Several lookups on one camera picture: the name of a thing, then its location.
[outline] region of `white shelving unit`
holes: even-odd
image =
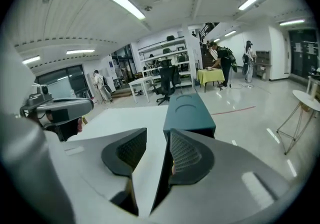
[[[178,58],[177,58],[177,55],[184,54],[184,53],[186,53],[189,56],[189,51],[188,51],[188,49],[177,50],[178,45],[184,45],[184,47],[186,47],[186,41],[185,41],[184,37],[180,37],[180,38],[177,38],[172,41],[165,41],[165,42],[156,43],[151,46],[147,46],[147,47],[139,49],[139,53],[142,54],[143,58],[144,58],[141,60],[141,64],[142,64],[142,66],[144,66],[148,62],[152,62],[154,60],[161,61],[161,60],[165,60],[166,58],[171,59],[172,65],[179,66],[179,65],[187,64],[188,71],[180,71],[179,74],[180,74],[180,76],[189,76],[189,79],[183,78],[181,81],[181,86],[194,86],[193,76],[190,71],[190,65],[192,63],[189,60],[183,61],[183,62],[178,62]],[[164,48],[170,48],[172,50],[172,52],[168,52],[168,53],[163,54],[161,49],[164,49]],[[149,57],[149,58],[145,58],[145,54],[152,54],[154,56]],[[155,68],[149,68],[149,69],[143,70],[142,75],[143,75],[143,77],[145,77],[146,73],[152,72],[155,70],[159,70],[161,68],[162,67],[155,67]],[[153,80],[160,79],[160,75],[153,75],[152,79]]]

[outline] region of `red line on floor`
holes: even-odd
[[[250,107],[246,107],[246,108],[242,108],[242,109],[237,109],[237,110],[232,110],[232,111],[227,111],[227,112],[221,112],[221,113],[215,113],[215,114],[210,114],[210,116],[214,116],[214,115],[221,115],[221,114],[227,114],[227,113],[232,113],[232,112],[237,112],[237,111],[242,111],[242,110],[249,110],[249,109],[253,109],[256,106],[250,106]]]

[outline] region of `white table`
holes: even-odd
[[[160,180],[166,150],[163,127],[167,110],[166,105],[108,108],[85,125],[82,132],[68,139],[93,139],[137,128],[147,129],[146,151],[132,174],[139,216],[143,218],[151,212]]]
[[[309,95],[308,93],[300,91],[300,90],[293,90],[292,93],[299,100],[299,104],[295,107],[293,112],[284,121],[284,123],[276,130],[276,132],[278,134],[284,134],[285,136],[291,138],[290,145],[286,149],[286,147],[285,147],[285,145],[283,143],[283,140],[282,140],[282,138],[280,136],[285,155],[289,153],[289,151],[294,147],[294,145],[297,143],[297,141],[301,138],[302,134],[304,133],[304,131],[306,130],[308,124],[310,123],[312,117],[314,117],[317,112],[320,112],[320,103],[314,98],[315,94],[312,93],[311,95]],[[309,119],[305,123],[304,127],[300,131],[301,120],[302,120],[302,115],[303,115],[303,111],[304,111],[303,108],[302,108],[302,104],[304,104],[304,105],[308,106],[310,109],[312,109],[312,112],[310,114]],[[293,136],[291,136],[291,135],[281,131],[280,129],[290,120],[290,118],[299,109],[299,107],[300,107],[300,115],[299,115],[299,119],[298,119],[298,124],[296,126],[296,129],[295,129],[295,132],[294,132]]]
[[[134,91],[133,86],[141,85],[143,93],[146,96],[146,99],[148,100],[148,102],[150,102],[149,95],[148,95],[148,90],[147,90],[147,86],[146,86],[146,81],[152,81],[152,80],[153,80],[152,76],[146,76],[146,77],[141,77],[141,78],[139,78],[137,80],[134,80],[134,81],[129,83],[130,89],[131,89],[131,92],[132,92],[132,96],[133,96],[133,100],[134,100],[135,103],[137,103],[137,99],[136,99],[136,95],[135,95],[135,91]]]

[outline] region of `yellow tablecloth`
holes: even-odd
[[[225,80],[225,76],[221,69],[211,71],[199,69],[197,73],[197,79],[200,80],[200,84],[205,85],[208,82],[223,82]]]

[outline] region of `glossy floor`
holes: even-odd
[[[248,88],[243,79],[232,79],[231,85],[232,88],[220,91],[208,83],[206,93],[203,86],[195,88],[216,124],[215,138],[248,150],[292,184],[304,180],[319,155],[320,116],[311,120],[301,139],[287,155],[284,155],[284,147],[276,130],[299,103],[292,91],[305,91],[306,88],[290,80],[269,82],[254,79],[252,87]],[[184,87],[182,92],[195,93],[195,89]],[[178,89],[175,94],[181,94],[181,90]],[[88,119],[90,122],[107,108],[156,106],[156,99],[160,97],[150,93],[150,102],[147,102],[145,96],[137,96],[137,103],[132,96],[117,98],[113,103],[96,106]],[[302,125],[309,115],[309,112],[303,113]],[[297,112],[283,130],[293,134],[298,117]],[[288,147],[290,139],[285,136],[282,139]]]

